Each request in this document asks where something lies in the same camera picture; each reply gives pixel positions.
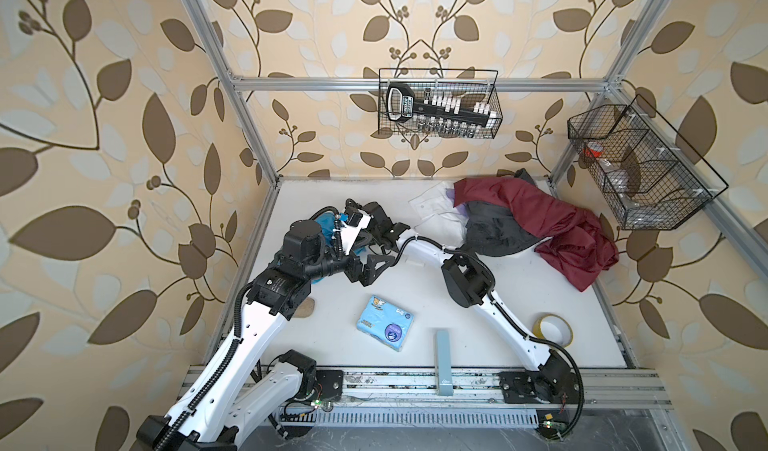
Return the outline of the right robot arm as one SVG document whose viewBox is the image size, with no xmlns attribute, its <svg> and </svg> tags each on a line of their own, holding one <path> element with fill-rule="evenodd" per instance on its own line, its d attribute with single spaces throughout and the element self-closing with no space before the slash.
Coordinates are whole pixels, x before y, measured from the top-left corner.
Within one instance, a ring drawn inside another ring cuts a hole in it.
<svg viewBox="0 0 768 451">
<path fill-rule="evenodd" d="M 350 280 L 362 285 L 372 284 L 405 257 L 439 268 L 450 298 L 484 318 L 523 365 L 521 372 L 499 375 L 505 402 L 584 404 L 583 378 L 575 360 L 562 345 L 535 336 L 511 311 L 497 292 L 495 275 L 477 255 L 392 222 L 376 202 L 362 207 L 352 199 L 343 212 L 334 214 L 332 242 L 338 256 L 350 259 L 370 244 L 381 249 L 350 268 Z"/>
</svg>

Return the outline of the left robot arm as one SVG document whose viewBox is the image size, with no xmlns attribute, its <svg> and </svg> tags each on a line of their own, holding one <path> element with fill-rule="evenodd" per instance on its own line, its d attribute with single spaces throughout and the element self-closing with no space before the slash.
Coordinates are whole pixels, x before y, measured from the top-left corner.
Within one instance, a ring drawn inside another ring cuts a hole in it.
<svg viewBox="0 0 768 451">
<path fill-rule="evenodd" d="M 164 415 L 148 416 L 136 435 L 144 450 L 235 450 L 283 404 L 314 398 L 316 362 L 289 350 L 253 387 L 262 354 L 310 295 L 313 281 L 345 275 L 369 286 L 392 266 L 386 254 L 361 259 L 357 250 L 375 244 L 391 252 L 406 225 L 367 211 L 339 213 L 332 236 L 316 219 L 291 224 L 267 268 L 237 292 L 232 328 L 190 389 Z"/>
</svg>

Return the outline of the teal cloth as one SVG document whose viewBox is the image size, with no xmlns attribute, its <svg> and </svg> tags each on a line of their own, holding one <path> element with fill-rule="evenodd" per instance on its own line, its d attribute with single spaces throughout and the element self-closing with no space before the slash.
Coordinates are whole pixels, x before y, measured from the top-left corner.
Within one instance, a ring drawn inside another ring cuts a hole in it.
<svg viewBox="0 0 768 451">
<path fill-rule="evenodd" d="M 362 282 L 365 266 L 355 251 L 361 230 L 350 227 L 348 216 L 333 206 L 318 210 L 310 220 L 320 226 L 321 235 L 321 251 L 310 265 L 310 280 L 344 274 L 350 282 Z"/>
</svg>

